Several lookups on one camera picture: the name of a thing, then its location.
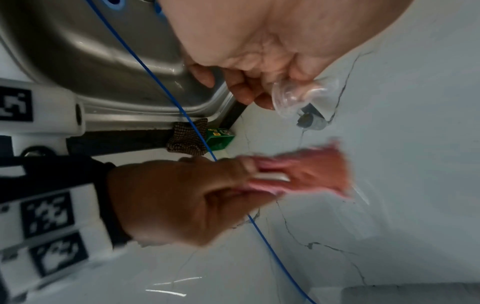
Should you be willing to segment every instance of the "sink basin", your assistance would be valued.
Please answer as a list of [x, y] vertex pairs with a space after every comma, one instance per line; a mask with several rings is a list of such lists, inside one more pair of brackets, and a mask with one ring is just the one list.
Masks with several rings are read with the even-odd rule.
[[[188, 73], [153, 0], [126, 0], [121, 10], [95, 4], [194, 120], [220, 123], [234, 102], [220, 71], [212, 70], [213, 89]], [[88, 131], [166, 129], [185, 121], [84, 0], [0, 1], [0, 37], [33, 81], [77, 93]]]

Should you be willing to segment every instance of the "sink drain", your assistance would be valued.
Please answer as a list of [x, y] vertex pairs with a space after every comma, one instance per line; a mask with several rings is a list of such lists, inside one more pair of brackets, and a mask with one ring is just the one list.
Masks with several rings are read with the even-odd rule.
[[112, 10], [119, 11], [124, 8], [125, 0], [102, 0]]

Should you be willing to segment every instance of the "qr code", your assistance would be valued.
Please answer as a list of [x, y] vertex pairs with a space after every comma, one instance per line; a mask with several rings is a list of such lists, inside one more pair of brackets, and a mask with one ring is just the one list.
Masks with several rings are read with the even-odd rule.
[[78, 232], [29, 249], [41, 276], [47, 276], [79, 262], [89, 255]]
[[70, 192], [21, 203], [23, 235], [30, 238], [75, 223]]

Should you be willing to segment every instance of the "cleaning cloth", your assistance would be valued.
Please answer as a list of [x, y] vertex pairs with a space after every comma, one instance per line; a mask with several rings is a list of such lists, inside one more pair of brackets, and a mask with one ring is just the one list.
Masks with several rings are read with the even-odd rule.
[[[194, 122], [203, 138], [207, 134], [207, 118]], [[193, 156], [202, 156], [207, 148], [189, 123], [176, 122], [173, 125], [173, 136], [166, 143], [166, 150], [175, 153], [184, 153]]]
[[347, 160], [337, 141], [274, 157], [253, 156], [260, 172], [283, 173], [290, 181], [253, 179], [248, 187], [271, 193], [332, 191], [348, 197], [351, 177]]

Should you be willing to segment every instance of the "blue cable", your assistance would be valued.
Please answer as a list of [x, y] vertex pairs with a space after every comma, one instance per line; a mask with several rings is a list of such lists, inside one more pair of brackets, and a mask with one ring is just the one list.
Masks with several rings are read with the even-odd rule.
[[[115, 38], [121, 43], [121, 45], [140, 63], [140, 65], [145, 69], [145, 71], [155, 80], [155, 82], [162, 88], [162, 90], [167, 94], [167, 96], [170, 98], [171, 102], [180, 110], [180, 112], [185, 116], [185, 118], [188, 120], [188, 122], [191, 124], [195, 132], [198, 134], [200, 137], [201, 141], [205, 145], [206, 149], [214, 159], [214, 161], [217, 161], [217, 158], [215, 157], [213, 151], [210, 149], [208, 146], [207, 142], [203, 138], [202, 134], [200, 131], [197, 129], [195, 126], [194, 122], [191, 120], [190, 116], [185, 112], [185, 110], [182, 108], [180, 103], [176, 100], [176, 98], [170, 93], [170, 91], [164, 86], [164, 84], [158, 79], [157, 76], [143, 63], [143, 61], [135, 54], [135, 52], [128, 46], [128, 44], [122, 39], [122, 37], [115, 31], [115, 29], [112, 27], [112, 25], [107, 21], [107, 19], [103, 16], [103, 14], [100, 12], [100, 10], [97, 8], [97, 6], [93, 3], [93, 0], [85, 0], [88, 5], [91, 7], [91, 9], [95, 12], [95, 14], [100, 18], [100, 20], [103, 22], [103, 24], [110, 30], [110, 32], [115, 36]], [[273, 258], [275, 261], [278, 263], [280, 266], [280, 269], [285, 273], [287, 278], [290, 280], [290, 282], [293, 284], [293, 286], [298, 290], [298, 292], [306, 299], [308, 300], [311, 304], [317, 304], [315, 303], [314, 300], [312, 300], [305, 291], [298, 285], [298, 283], [295, 281], [295, 279], [292, 277], [292, 275], [289, 273], [287, 268], [285, 268], [284, 264], [280, 260], [279, 256], [275, 253], [275, 250], [270, 246], [269, 242], [265, 238], [264, 234], [260, 230], [260, 228], [257, 226], [255, 223], [254, 219], [248, 215], [248, 219], [250, 222], [253, 224], [255, 227], [256, 231], [262, 238], [262, 240], [265, 242], [265, 245], [269, 249], [270, 253], [272, 254]]]

